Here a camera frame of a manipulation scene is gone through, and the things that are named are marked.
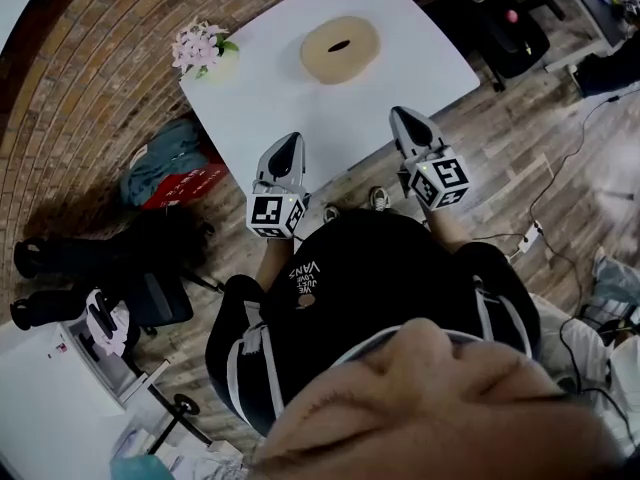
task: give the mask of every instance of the black t-shirt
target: black t-shirt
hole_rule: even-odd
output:
[[[517,311],[535,356],[538,312],[498,249],[469,243],[452,255],[411,218],[347,212],[304,241],[266,295],[246,276],[229,280],[207,345],[211,381],[235,411],[228,357],[249,327],[246,301],[260,304],[286,405],[352,347],[413,318],[482,337],[476,293],[480,281],[489,300],[503,296]],[[493,303],[486,308],[494,339],[524,351],[507,308]],[[241,353],[234,364],[243,412],[266,435],[275,416],[264,357]]]

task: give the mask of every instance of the white vase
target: white vase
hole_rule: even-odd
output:
[[[197,80],[202,83],[220,85],[236,70],[239,58],[239,52],[234,50],[225,50],[222,56],[218,57],[215,68],[208,70],[200,78],[196,78],[198,70],[191,68],[185,73],[183,78],[191,78],[192,80]]]

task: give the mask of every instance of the power strip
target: power strip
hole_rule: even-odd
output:
[[[536,238],[540,236],[539,230],[542,231],[542,226],[538,221],[536,221],[535,224],[532,224],[529,227],[524,235],[524,238],[520,240],[520,243],[518,243],[518,249],[522,254],[525,254],[529,249],[531,249],[531,246],[536,241]]]

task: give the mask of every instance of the red object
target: red object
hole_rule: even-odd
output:
[[[203,148],[203,153],[209,158],[208,165],[184,174],[170,174],[162,180],[155,193],[142,205],[142,209],[184,204],[211,190],[226,176],[229,169],[213,147]]]
[[[509,23],[518,23],[518,13],[513,9],[507,11],[505,18],[507,18]]]

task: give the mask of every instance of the desk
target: desk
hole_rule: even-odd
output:
[[[349,82],[322,85],[300,62],[300,46],[338,16],[369,20],[380,54]],[[394,105],[432,115],[479,85],[478,77],[411,0],[284,0],[230,38],[237,70],[218,85],[188,74],[181,87],[240,188],[249,194],[258,159],[298,131],[304,185],[322,187],[392,140]]]
[[[626,24],[614,16],[612,8],[602,0],[575,0],[582,12],[598,33],[598,39],[591,44],[545,66],[546,71],[557,71],[570,64],[576,64],[591,53],[611,51],[625,40]]]

